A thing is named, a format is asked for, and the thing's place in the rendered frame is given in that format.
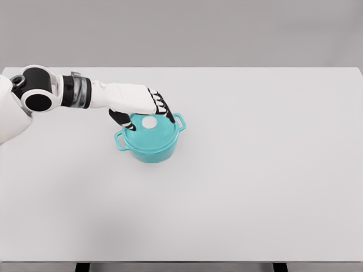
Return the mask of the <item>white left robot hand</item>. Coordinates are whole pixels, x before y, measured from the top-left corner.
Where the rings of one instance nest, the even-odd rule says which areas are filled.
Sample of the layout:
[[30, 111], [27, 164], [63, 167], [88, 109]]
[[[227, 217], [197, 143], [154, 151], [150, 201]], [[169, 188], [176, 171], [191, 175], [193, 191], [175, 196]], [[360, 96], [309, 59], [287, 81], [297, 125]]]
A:
[[107, 86], [109, 115], [120, 126], [131, 131], [136, 126], [131, 114], [163, 115], [173, 124], [175, 119], [162, 95], [144, 85], [112, 83]]

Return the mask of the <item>teal pot lid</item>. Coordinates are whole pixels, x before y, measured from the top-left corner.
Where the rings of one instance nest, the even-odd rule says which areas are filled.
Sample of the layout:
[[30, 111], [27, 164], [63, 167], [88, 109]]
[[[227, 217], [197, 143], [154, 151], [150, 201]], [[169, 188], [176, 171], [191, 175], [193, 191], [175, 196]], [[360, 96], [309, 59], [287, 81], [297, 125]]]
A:
[[[146, 128], [143, 120], [153, 117], [156, 125], [152, 128]], [[139, 150], [158, 150], [164, 145], [173, 141], [174, 136], [179, 128], [177, 121], [172, 123], [169, 118], [163, 115], [140, 115], [132, 114], [130, 120], [136, 127], [136, 131], [123, 129], [123, 139], [130, 147]]]

